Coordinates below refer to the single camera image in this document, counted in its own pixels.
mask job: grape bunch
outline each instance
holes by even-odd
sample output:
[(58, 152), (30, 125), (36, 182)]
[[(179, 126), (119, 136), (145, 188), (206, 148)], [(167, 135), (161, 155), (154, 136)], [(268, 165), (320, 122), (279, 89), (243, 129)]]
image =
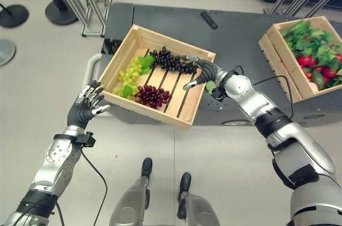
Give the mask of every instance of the grape bunch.
[(141, 72), (142, 65), (135, 58), (125, 71), (119, 72), (118, 81), (122, 82), (122, 87), (115, 88), (114, 94), (123, 98), (130, 98), (136, 94), (138, 92), (138, 86), (135, 84), (135, 80), (140, 76)]
[(155, 62), (151, 64), (151, 68), (155, 68), (159, 65), (161, 69), (166, 69), (172, 72), (179, 71), (185, 74), (196, 73), (197, 68), (193, 63), (182, 62), (180, 56), (174, 57), (170, 51), (166, 50), (165, 47), (163, 47), (159, 53), (156, 50), (153, 52), (150, 51), (150, 55), (156, 59)]
[(163, 88), (157, 89), (154, 86), (144, 85), (144, 87), (138, 87), (138, 93), (134, 97), (136, 102), (157, 109), (163, 104), (167, 104), (172, 95), (169, 91), (164, 91)]

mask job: purple grapes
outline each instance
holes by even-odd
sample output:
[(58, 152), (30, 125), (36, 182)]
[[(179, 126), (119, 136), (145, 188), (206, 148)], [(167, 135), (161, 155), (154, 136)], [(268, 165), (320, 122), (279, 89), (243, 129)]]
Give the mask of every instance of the purple grapes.
[(151, 64), (151, 68), (160, 66), (161, 69), (169, 70), (171, 72), (178, 71), (184, 74), (196, 73), (197, 67), (193, 65), (193, 63), (182, 62), (180, 56), (174, 57), (165, 47), (159, 52), (156, 50), (150, 51), (150, 55), (156, 59), (155, 62)]

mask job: metal stand base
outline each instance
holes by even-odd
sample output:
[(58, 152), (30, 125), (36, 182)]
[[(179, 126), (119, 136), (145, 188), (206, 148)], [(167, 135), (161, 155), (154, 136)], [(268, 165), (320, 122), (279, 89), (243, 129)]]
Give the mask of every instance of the metal stand base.
[[(264, 13), (264, 14), (271, 14), (271, 13), (270, 13), (270, 12), (271, 12), (271, 9), (272, 9), (272, 8), (270, 8), (270, 7), (266, 7), (266, 8), (263, 9), (263, 13)], [(277, 10), (276, 10), (275, 12), (273, 12), (272, 14), (282, 16), (282, 15), (284, 15), (284, 10), (283, 10), (283, 9), (277, 9)]]
[(76, 21), (78, 21), (77, 16), (73, 12), (67, 0), (62, 0), (64, 4), (67, 6), (66, 11), (60, 11), (54, 2), (49, 3), (49, 5), (45, 9), (46, 17), (56, 25), (70, 25)]
[(14, 44), (7, 39), (0, 39), (0, 66), (8, 63), (15, 54)]
[(28, 18), (28, 10), (19, 4), (6, 7), (0, 12), (0, 26), (6, 28), (18, 27)]

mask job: robot leg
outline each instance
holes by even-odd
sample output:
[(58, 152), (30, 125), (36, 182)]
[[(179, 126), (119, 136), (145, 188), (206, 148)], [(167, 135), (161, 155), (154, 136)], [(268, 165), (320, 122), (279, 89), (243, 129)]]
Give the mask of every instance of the robot leg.
[(152, 171), (152, 159), (145, 158), (141, 177), (121, 197), (117, 204), (110, 226), (142, 226), (144, 212), (149, 207), (150, 190), (147, 188)]
[(220, 226), (211, 204), (203, 197), (190, 194), (191, 175), (184, 173), (178, 193), (177, 217), (187, 220), (189, 226)]

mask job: black cable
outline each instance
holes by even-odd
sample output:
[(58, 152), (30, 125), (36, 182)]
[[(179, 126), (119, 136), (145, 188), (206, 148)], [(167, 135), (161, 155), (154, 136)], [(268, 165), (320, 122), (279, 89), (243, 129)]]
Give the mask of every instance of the black cable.
[(237, 68), (241, 69), (241, 75), (244, 75), (244, 69), (242, 68), (242, 66), (237, 65), (233, 70), (236, 71)]
[(60, 223), (62, 224), (62, 226), (65, 226), (63, 215), (62, 215), (62, 210), (60, 209), (60, 206), (59, 206), (58, 202), (56, 202), (56, 207), (57, 207), (57, 210), (58, 210), (58, 214), (59, 214), (59, 218), (60, 218)]
[(18, 222), (20, 222), (20, 220), (25, 216), (25, 214), (27, 214), (28, 212), (30, 212), (30, 210), (35, 207), (36, 205), (38, 205), (40, 202), (42, 202), (43, 200), (46, 200), (47, 198), (43, 198), (41, 200), (38, 200), (36, 203), (34, 203), (30, 208), (28, 208), (24, 213), (22, 213), (18, 219), (16, 219), (16, 221), (13, 223), (13, 226), (16, 226), (18, 224)]
[[(30, 212), (30, 210), (31, 210), (33, 207), (35, 207), (35, 206), (38, 205), (40, 202), (42, 202), (43, 200), (46, 200), (46, 199), (48, 199), (48, 198), (43, 198), (43, 199), (37, 201), (36, 203), (34, 203), (29, 209), (27, 209), (24, 213), (22, 213), (22, 214), (18, 217), (18, 219), (14, 222), (13, 226), (16, 226), (16, 225), (18, 224), (18, 222), (20, 222), (20, 220), (25, 216), (25, 214), (27, 214), (28, 212)], [(63, 220), (63, 216), (62, 216), (62, 211), (61, 211), (61, 209), (60, 209), (60, 207), (59, 207), (59, 204), (56, 203), (56, 206), (57, 206), (57, 210), (58, 210), (58, 213), (59, 213), (60, 222), (61, 222), (62, 226), (65, 226), (64, 220)]]
[(102, 203), (100, 205), (100, 208), (97, 212), (97, 215), (96, 215), (96, 218), (95, 218), (95, 221), (94, 221), (94, 226), (97, 222), (97, 219), (100, 215), (100, 212), (101, 212), (101, 209), (102, 209), (102, 206), (103, 206), (103, 203), (105, 202), (105, 199), (106, 199), (106, 196), (107, 196), (107, 192), (108, 192), (108, 186), (107, 186), (107, 182), (106, 180), (104, 179), (103, 175), (96, 169), (96, 167), (90, 162), (90, 160), (86, 157), (86, 155), (83, 153), (83, 150), (81, 150), (81, 154), (82, 156), (84, 157), (84, 159), (88, 162), (88, 164), (94, 169), (94, 171), (101, 177), (101, 179), (103, 180), (105, 186), (106, 186), (106, 191), (105, 191), (105, 194), (103, 196), (103, 200), (102, 200)]
[(290, 101), (291, 101), (291, 116), (290, 116), (290, 119), (292, 119), (292, 118), (293, 118), (293, 115), (294, 115), (294, 111), (293, 111), (293, 99), (292, 99), (291, 87), (290, 87), (289, 81), (288, 81), (288, 79), (286, 78), (286, 76), (284, 76), (284, 75), (272, 76), (272, 77), (266, 78), (266, 79), (264, 79), (264, 80), (262, 80), (262, 81), (260, 81), (260, 82), (257, 82), (257, 83), (255, 83), (254, 85), (257, 85), (257, 84), (259, 84), (259, 83), (266, 82), (266, 81), (268, 81), (268, 80), (271, 80), (271, 79), (274, 79), (274, 78), (278, 78), (278, 77), (283, 77), (283, 78), (285, 78), (285, 81), (286, 81), (286, 84), (287, 84), (287, 88), (288, 88), (288, 90), (289, 90), (289, 95), (290, 95)]

